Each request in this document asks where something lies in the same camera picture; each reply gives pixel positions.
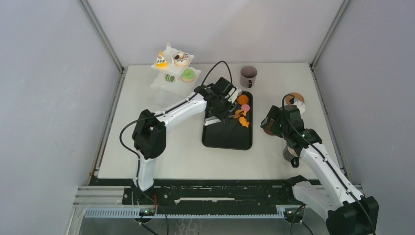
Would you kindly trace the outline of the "yellow cake slice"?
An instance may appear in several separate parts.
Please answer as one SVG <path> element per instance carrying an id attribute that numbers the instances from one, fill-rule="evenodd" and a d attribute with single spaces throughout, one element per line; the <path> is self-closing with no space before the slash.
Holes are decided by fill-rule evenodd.
<path id="1" fill-rule="evenodd" d="M 168 66 L 168 62 L 162 51 L 159 51 L 159 54 L 156 57 L 155 65 L 157 68 L 166 68 Z"/>

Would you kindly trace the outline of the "green frosted donut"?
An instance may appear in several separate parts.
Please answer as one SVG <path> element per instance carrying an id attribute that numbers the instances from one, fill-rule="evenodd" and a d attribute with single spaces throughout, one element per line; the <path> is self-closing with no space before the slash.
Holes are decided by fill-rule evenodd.
<path id="1" fill-rule="evenodd" d="M 192 82 L 196 77 L 194 69 L 187 68 L 181 75 L 181 79 L 184 82 Z"/>

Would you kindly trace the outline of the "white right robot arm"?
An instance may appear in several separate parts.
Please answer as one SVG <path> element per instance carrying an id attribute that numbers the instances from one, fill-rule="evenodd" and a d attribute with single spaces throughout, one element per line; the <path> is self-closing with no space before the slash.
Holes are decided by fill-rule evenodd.
<path id="1" fill-rule="evenodd" d="M 304 127 L 300 110 L 295 105 L 272 106 L 261 128 L 286 141 L 294 151 L 293 165 L 303 160 L 317 176 L 326 194 L 315 190 L 302 176 L 287 180 L 283 199 L 290 204 L 301 201 L 323 220 L 331 235 L 374 235 L 379 204 L 365 197 L 336 166 L 323 141 L 313 129 Z"/>

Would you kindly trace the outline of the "white chocolate drizzle donut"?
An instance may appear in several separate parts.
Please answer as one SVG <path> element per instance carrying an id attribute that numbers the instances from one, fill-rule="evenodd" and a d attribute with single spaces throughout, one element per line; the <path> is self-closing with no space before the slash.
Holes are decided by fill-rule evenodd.
<path id="1" fill-rule="evenodd" d="M 186 66 L 190 63 L 190 55 L 186 52 L 178 52 L 173 61 L 177 66 Z"/>

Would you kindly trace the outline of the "green layered cake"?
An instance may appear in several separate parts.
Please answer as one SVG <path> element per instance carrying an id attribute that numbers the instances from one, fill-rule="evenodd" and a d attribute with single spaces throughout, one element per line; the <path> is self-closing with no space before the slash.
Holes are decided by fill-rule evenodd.
<path id="1" fill-rule="evenodd" d="M 165 74 L 165 80 L 167 81 L 167 82 L 171 82 L 171 83 L 173 83 L 173 82 L 175 82 L 175 76 L 172 76 L 172 75 L 169 75 L 169 74 Z"/>

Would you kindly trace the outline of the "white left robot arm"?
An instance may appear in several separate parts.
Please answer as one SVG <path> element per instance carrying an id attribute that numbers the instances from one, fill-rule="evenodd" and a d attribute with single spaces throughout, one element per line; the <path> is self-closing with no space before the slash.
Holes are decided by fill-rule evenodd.
<path id="1" fill-rule="evenodd" d="M 166 148 L 167 131 L 188 118 L 207 112 L 204 125 L 225 122 L 234 116 L 237 98 L 242 89 L 221 77 L 216 83 L 200 85 L 185 99 L 161 111 L 140 113 L 132 139 L 139 157 L 139 167 L 135 177 L 134 198 L 141 204 L 153 198 L 150 189 L 154 184 L 156 159 Z"/>

